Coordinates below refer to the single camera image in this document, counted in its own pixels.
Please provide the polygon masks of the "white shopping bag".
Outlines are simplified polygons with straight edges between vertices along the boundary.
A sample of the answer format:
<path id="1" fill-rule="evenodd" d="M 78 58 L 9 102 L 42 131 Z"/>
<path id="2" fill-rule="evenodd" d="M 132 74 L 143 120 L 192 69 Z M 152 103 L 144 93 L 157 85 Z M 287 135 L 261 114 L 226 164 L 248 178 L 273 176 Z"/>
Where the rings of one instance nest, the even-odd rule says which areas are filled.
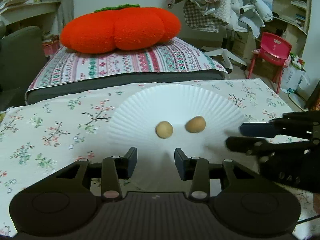
<path id="1" fill-rule="evenodd" d="M 289 66 L 283 71 L 280 89 L 287 94 L 291 94 L 299 88 L 301 82 L 310 85 L 310 79 L 306 74 L 306 70 L 304 68 L 297 69 L 296 67 Z"/>

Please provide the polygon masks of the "striped patterned cloth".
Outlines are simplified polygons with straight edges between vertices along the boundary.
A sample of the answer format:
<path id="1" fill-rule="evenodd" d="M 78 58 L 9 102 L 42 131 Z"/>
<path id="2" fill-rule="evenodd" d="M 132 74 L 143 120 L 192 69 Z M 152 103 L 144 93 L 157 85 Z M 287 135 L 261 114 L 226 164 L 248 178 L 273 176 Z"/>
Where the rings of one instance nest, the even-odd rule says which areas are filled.
<path id="1" fill-rule="evenodd" d="M 28 90 L 88 81 L 120 74 L 181 73 L 226 69 L 196 47 L 175 37 L 168 42 L 133 50 L 83 54 L 66 47 L 41 69 Z"/>

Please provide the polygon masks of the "pale tan round fruit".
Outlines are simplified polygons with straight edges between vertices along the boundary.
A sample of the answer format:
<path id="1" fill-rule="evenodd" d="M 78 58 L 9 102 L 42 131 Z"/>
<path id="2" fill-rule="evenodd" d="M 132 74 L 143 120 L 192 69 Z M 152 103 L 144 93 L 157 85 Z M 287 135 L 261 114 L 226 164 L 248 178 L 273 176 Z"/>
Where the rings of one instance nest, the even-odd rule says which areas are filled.
<path id="1" fill-rule="evenodd" d="M 167 121 L 161 121 L 156 126 L 155 131 L 160 138 L 167 139 L 172 136 L 174 129 L 171 123 Z"/>

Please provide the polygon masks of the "dark grey sofa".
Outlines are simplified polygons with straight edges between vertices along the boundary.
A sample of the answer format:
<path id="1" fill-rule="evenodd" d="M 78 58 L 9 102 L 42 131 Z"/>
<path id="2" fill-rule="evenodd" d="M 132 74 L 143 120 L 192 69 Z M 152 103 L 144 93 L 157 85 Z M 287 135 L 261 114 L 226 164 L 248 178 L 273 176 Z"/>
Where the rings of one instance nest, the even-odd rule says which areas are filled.
<path id="1" fill-rule="evenodd" d="M 24 95 L 47 60 L 42 31 L 31 26 L 6 35 L 1 27 L 1 110 L 25 105 Z"/>

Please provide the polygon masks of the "pile of hanging clothes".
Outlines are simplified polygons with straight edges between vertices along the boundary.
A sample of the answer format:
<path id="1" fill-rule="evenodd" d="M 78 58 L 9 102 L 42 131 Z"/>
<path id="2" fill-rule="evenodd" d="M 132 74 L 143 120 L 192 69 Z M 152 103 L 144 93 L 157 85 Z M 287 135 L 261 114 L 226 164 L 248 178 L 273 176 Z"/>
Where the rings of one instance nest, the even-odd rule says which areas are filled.
<path id="1" fill-rule="evenodd" d="M 263 0 L 167 0 L 167 5 L 171 8 L 180 2 L 185 23 L 198 31 L 251 31 L 257 38 L 265 23 L 273 21 L 272 10 Z"/>

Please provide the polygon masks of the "floral white tablecloth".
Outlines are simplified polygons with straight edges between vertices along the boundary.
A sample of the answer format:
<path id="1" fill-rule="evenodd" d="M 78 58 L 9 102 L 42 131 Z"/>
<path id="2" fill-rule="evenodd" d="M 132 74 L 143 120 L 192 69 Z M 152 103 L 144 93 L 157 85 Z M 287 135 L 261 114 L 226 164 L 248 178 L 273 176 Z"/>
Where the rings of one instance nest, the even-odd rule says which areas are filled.
<path id="1" fill-rule="evenodd" d="M 223 96 L 249 121 L 268 121 L 291 108 L 260 79 L 187 81 Z M 17 231 L 9 204 L 20 191 L 79 158 L 107 156 L 114 110 L 129 96 L 161 84 L 135 83 L 60 96 L 5 112 L 1 122 L 1 237 Z"/>

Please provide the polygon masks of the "red plastic kids chair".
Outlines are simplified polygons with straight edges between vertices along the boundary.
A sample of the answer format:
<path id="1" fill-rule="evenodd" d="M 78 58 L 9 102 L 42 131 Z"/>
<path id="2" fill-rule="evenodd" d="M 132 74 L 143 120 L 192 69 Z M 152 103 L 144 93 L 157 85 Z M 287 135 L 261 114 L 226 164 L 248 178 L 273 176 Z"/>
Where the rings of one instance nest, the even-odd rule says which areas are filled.
<path id="1" fill-rule="evenodd" d="M 268 63 L 278 67 L 272 82 L 277 83 L 276 93 L 279 94 L 283 71 L 286 67 L 285 63 L 290 55 L 291 48 L 291 44 L 282 39 L 280 36 L 263 32 L 260 42 L 260 49 L 257 53 L 253 52 L 247 78 L 251 78 L 256 59 L 263 59 Z"/>

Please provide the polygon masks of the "white corner shelf with books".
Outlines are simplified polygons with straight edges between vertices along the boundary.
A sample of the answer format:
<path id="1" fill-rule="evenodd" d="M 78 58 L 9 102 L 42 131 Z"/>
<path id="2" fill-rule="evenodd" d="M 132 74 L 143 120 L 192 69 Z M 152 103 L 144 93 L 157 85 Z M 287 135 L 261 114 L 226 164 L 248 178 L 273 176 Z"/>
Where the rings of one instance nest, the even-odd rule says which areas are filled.
<path id="1" fill-rule="evenodd" d="M 1 24 L 8 26 L 23 20 L 55 13 L 59 1 L 1 0 Z"/>

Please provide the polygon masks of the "white swivel chair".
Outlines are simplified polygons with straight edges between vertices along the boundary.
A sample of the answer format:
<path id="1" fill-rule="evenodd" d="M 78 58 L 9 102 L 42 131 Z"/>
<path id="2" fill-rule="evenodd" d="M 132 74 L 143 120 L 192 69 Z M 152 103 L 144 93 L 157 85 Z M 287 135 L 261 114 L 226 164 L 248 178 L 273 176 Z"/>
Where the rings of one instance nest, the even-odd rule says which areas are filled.
<path id="1" fill-rule="evenodd" d="M 260 29 L 265 26 L 266 22 L 273 20 L 272 10 L 263 0 L 231 0 L 231 18 L 227 25 L 227 31 L 247 33 L 248 29 L 240 26 L 244 23 L 250 28 L 254 38 L 260 36 Z M 220 48 L 202 47 L 205 55 L 209 57 L 221 56 L 225 63 L 225 69 L 228 72 L 233 70 L 232 61 L 243 66 L 246 62 L 231 53 L 227 49 L 227 37 L 223 38 Z"/>

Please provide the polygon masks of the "wooden bookshelf right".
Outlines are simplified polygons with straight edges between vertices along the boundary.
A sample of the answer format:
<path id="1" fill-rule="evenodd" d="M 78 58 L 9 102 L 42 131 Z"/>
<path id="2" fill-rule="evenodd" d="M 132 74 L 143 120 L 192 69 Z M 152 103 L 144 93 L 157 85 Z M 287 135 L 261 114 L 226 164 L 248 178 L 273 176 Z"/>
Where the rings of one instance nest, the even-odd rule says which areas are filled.
<path id="1" fill-rule="evenodd" d="M 273 0 L 274 17 L 295 25 L 303 33 L 309 30 L 311 0 Z"/>

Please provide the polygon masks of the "large orange pumpkin cushion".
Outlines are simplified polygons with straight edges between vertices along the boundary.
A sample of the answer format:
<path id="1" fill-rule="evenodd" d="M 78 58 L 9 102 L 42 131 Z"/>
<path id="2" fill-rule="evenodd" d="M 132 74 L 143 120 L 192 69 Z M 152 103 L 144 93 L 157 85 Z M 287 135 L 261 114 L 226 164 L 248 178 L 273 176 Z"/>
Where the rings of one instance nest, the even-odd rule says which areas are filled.
<path id="1" fill-rule="evenodd" d="M 61 31 L 60 41 L 80 53 L 103 54 L 167 42 L 176 37 L 180 29 L 181 22 L 172 12 L 126 4 L 73 19 Z"/>

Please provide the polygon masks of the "white paper plate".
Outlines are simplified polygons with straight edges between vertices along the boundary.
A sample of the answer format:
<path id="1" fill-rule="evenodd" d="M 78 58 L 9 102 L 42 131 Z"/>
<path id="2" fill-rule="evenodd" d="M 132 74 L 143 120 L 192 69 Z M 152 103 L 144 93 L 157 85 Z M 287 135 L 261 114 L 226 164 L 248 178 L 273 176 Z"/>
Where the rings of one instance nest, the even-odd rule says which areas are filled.
<path id="1" fill-rule="evenodd" d="M 185 124 L 202 116 L 206 128 L 189 133 Z M 173 126 L 173 134 L 160 138 L 155 131 L 161 121 Z M 229 100 L 204 88 L 190 85 L 160 85 L 145 89 L 127 98 L 109 122 L 108 142 L 112 154 L 123 154 L 131 147 L 138 150 L 138 159 L 158 165 L 162 159 L 174 157 L 181 148 L 189 157 L 203 157 L 210 163 L 233 159 L 252 168 L 254 160 L 231 152 L 225 145 L 229 136 L 239 136 L 239 127 L 246 121 L 241 111 Z"/>

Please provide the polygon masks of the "brown tan round fruit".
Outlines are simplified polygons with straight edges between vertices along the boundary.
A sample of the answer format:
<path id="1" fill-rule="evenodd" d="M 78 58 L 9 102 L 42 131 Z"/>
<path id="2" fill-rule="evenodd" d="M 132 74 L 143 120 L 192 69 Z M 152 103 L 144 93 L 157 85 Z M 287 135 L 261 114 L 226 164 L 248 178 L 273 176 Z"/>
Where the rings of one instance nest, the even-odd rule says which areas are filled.
<path id="1" fill-rule="evenodd" d="M 206 121 L 202 116 L 196 116 L 185 124 L 185 129 L 189 133 L 200 133 L 206 128 Z"/>

